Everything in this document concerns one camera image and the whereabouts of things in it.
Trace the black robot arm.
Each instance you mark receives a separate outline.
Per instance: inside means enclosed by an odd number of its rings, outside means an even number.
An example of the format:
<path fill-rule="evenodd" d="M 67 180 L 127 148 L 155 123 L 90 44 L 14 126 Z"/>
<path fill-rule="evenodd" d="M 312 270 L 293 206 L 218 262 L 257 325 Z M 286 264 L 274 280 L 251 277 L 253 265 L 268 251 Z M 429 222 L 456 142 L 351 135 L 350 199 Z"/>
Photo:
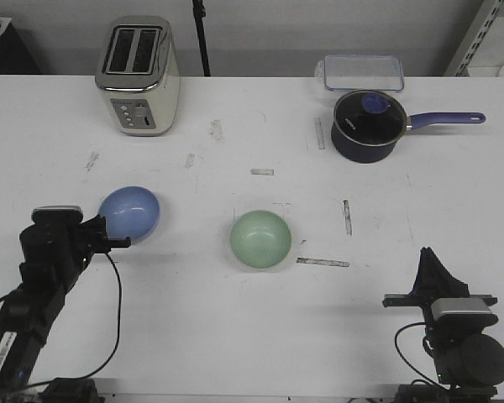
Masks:
<path fill-rule="evenodd" d="M 132 243 L 110 238 L 105 217 L 85 221 L 79 207 L 39 207 L 32 221 L 19 235 L 21 283 L 0 298 L 0 400 L 28 387 L 66 294 L 93 255 Z"/>
<path fill-rule="evenodd" d="M 418 307 L 425 327 L 423 349 L 433 359 L 434 381 L 421 371 L 400 385 L 395 402 L 490 402 L 504 381 L 504 347 L 483 330 L 498 323 L 492 295 L 470 293 L 429 247 L 420 251 L 417 275 L 407 294 L 386 294 L 384 307 Z"/>

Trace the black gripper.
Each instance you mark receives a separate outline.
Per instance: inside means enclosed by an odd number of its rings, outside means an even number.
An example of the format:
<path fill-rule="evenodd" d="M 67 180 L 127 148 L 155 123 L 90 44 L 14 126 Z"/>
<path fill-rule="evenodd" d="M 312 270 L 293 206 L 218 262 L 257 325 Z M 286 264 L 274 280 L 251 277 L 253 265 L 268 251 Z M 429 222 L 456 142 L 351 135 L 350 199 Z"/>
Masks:
<path fill-rule="evenodd" d="M 430 296 L 424 296 L 427 290 Z M 470 297 L 481 298 L 490 309 L 497 303 L 497 298 L 491 294 L 471 293 L 466 283 L 456 279 L 446 270 L 431 248 L 424 247 L 420 251 L 417 275 L 411 294 L 385 294 L 382 305 L 385 308 L 418 307 L 428 327 L 449 332 L 482 332 L 485 328 L 496 325 L 481 326 L 465 320 L 436 322 L 433 319 L 431 305 L 437 299 Z"/>
<path fill-rule="evenodd" d="M 40 222 L 23 230 L 19 237 L 24 262 L 23 277 L 77 277 L 95 254 L 128 248 L 130 238 L 110 238 L 107 220 L 97 214 L 78 224 Z"/>

